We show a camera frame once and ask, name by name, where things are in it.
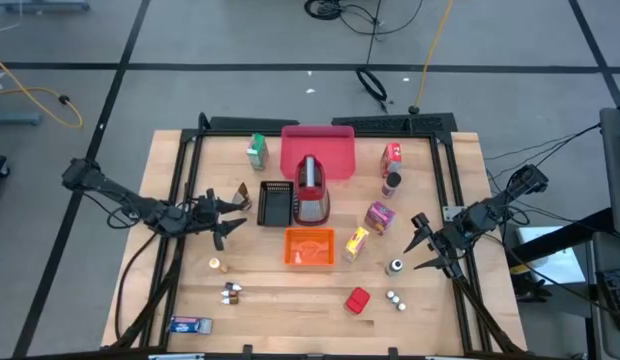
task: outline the black tray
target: black tray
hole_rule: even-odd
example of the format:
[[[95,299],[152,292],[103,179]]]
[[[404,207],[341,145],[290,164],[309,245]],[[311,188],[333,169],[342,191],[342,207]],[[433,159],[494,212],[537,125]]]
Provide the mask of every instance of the black tray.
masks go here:
[[[262,181],[257,225],[290,226],[293,191],[292,181]]]

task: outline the small red box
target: small red box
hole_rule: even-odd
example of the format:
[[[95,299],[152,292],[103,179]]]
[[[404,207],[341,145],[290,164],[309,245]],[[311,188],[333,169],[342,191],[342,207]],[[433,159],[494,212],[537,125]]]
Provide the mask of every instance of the small red box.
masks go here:
[[[386,145],[381,155],[381,177],[385,178],[391,172],[401,169],[401,145],[390,143]]]
[[[368,300],[370,300],[370,294],[362,288],[354,288],[350,297],[346,301],[346,309],[355,315],[361,314],[363,308],[368,304]]]

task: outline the blue package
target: blue package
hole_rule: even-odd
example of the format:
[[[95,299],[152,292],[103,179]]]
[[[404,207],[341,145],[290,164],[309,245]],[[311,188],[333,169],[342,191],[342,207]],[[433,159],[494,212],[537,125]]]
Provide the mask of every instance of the blue package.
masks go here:
[[[210,334],[212,330],[212,319],[195,318],[187,316],[173,316],[170,318],[170,332],[191,333],[191,334]]]

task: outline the yellow cable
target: yellow cable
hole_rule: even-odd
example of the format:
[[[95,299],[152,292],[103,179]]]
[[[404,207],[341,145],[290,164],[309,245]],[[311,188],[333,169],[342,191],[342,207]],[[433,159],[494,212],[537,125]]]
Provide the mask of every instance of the yellow cable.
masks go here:
[[[5,65],[3,65],[3,63],[0,61],[0,68],[3,70],[3,72],[5,72],[11,79],[12,81],[14,81],[15,84],[17,84],[17,86],[19,87],[18,89],[14,89],[14,90],[2,90],[0,91],[0,95],[6,95],[6,94],[14,94],[14,93],[18,93],[18,92],[22,92],[24,93],[28,98],[30,98],[30,100],[32,100],[33,103],[35,103],[41,110],[43,110],[46,114],[48,114],[50,117],[52,117],[54,120],[58,121],[60,124],[62,124],[63,126],[69,127],[69,128],[74,128],[74,129],[79,129],[83,126],[83,117],[81,116],[81,113],[79,113],[79,110],[77,110],[77,108],[70,102],[67,101],[66,105],[68,105],[70,107],[70,109],[72,109],[72,111],[75,113],[75,115],[77,115],[77,118],[79,119],[79,123],[78,124],[69,124],[63,120],[61,120],[58,116],[56,116],[55,114],[53,114],[50,110],[48,110],[48,108],[46,108],[45,106],[43,106],[43,104],[41,104],[37,99],[34,98],[34,96],[32,96],[30,94],[30,91],[42,91],[42,92],[46,92],[49,94],[54,95],[55,97],[57,97],[57,99],[61,96],[61,94],[57,93],[54,90],[51,89],[47,89],[47,88],[42,88],[42,87],[24,87],[23,85],[21,85],[21,82],[19,82],[19,80],[16,78],[16,76],[14,76],[10,70],[8,70],[8,68],[6,68]]]
[[[432,44],[430,45],[430,50],[428,51],[428,56],[426,57],[426,62],[423,65],[423,72],[421,73],[421,83],[419,84],[419,92],[417,93],[417,100],[414,102],[414,106],[418,107],[419,102],[421,101],[421,95],[423,95],[423,89],[426,86],[426,74],[428,73],[428,65],[430,64],[430,58],[432,57],[432,53],[434,53],[434,49],[437,47],[437,43],[439,42],[439,35],[443,31],[443,27],[448,21],[448,14],[450,14],[450,9],[452,8],[452,3],[454,0],[448,1],[448,6],[446,7],[446,12],[443,14],[441,21],[439,22],[439,29],[437,30],[437,34],[434,36],[434,40],[432,40]]]

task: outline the purple box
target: purple box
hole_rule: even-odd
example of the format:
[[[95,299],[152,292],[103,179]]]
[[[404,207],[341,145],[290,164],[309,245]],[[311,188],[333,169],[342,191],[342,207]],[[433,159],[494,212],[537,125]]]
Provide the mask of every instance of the purple box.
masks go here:
[[[388,209],[381,202],[375,201],[368,208],[365,222],[372,230],[379,233],[379,235],[383,235],[383,233],[390,227],[390,224],[392,224],[394,215],[394,211]]]

